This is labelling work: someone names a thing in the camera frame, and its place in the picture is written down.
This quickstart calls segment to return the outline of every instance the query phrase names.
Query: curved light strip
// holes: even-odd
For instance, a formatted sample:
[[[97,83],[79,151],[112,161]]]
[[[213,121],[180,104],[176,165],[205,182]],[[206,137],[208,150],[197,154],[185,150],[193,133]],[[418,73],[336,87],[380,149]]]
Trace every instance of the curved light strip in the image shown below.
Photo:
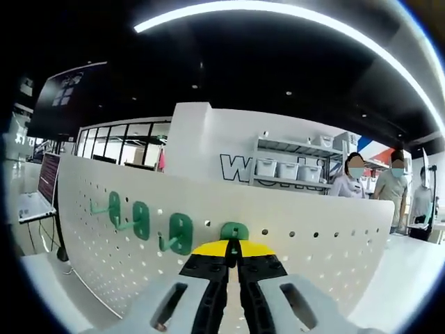
[[[294,5],[286,5],[283,3],[273,3],[265,1],[254,1],[254,0],[238,0],[238,1],[217,1],[210,3],[203,3],[200,5],[189,6],[181,9],[171,11],[166,14],[159,15],[153,19],[149,19],[143,23],[140,23],[134,27],[137,33],[144,30],[153,28],[162,23],[172,21],[174,19],[180,19],[182,17],[188,17],[196,14],[218,12],[223,10],[260,10],[264,12],[272,12],[283,15],[291,15],[294,17],[300,17],[303,19],[308,19],[313,22],[317,22],[324,26],[328,26],[334,30],[337,30],[344,35],[347,35],[359,43],[363,44],[374,51],[378,56],[386,60],[400,75],[405,78],[405,80],[413,87],[417,92],[419,97],[422,99],[423,103],[427,106],[428,110],[431,112],[437,126],[439,127],[442,136],[445,137],[445,124],[440,117],[439,112],[432,104],[429,97],[426,95],[425,91],[420,87],[416,79],[400,64],[388,51],[383,49],[379,44],[374,42],[372,39],[366,37],[354,28],[332,19],[326,15],[314,12],[313,10],[308,10],[305,8],[297,7]]]

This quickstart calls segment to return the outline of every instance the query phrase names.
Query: face mask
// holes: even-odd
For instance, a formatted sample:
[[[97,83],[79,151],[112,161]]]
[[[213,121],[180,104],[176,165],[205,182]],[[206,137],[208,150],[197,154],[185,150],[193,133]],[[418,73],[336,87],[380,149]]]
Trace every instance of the face mask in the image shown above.
[[[391,168],[391,173],[394,177],[402,177],[404,171],[403,168]]]
[[[364,167],[349,167],[349,175],[354,179],[359,179],[364,173]]]

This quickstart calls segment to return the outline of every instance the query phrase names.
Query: display screen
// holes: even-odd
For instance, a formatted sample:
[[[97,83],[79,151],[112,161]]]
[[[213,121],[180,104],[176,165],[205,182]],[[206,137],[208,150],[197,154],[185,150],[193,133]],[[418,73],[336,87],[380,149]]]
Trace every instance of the display screen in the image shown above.
[[[51,205],[53,205],[59,162],[60,157],[58,155],[46,153],[40,170],[38,191]]]
[[[98,63],[49,78],[35,105],[28,136],[75,140],[80,127],[100,118],[100,101],[109,91],[106,75],[106,63]]]

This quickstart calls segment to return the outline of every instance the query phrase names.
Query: woman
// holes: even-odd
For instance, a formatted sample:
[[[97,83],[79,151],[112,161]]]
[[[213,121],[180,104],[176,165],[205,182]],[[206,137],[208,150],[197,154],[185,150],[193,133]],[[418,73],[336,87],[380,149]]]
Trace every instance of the woman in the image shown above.
[[[364,188],[360,182],[360,177],[364,172],[364,162],[359,153],[349,154],[345,161],[344,172],[344,175],[335,179],[329,194],[331,196],[365,198]]]

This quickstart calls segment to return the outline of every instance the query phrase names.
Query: beige shirt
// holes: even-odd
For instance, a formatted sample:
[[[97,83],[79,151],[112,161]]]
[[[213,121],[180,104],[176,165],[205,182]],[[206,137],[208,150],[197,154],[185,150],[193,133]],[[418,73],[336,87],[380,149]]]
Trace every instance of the beige shirt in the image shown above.
[[[407,192],[408,181],[406,177],[394,177],[391,170],[381,173],[375,184],[375,192],[380,192],[379,200],[391,200],[394,203],[394,216],[392,226],[397,227],[400,220],[400,212],[403,194]]]

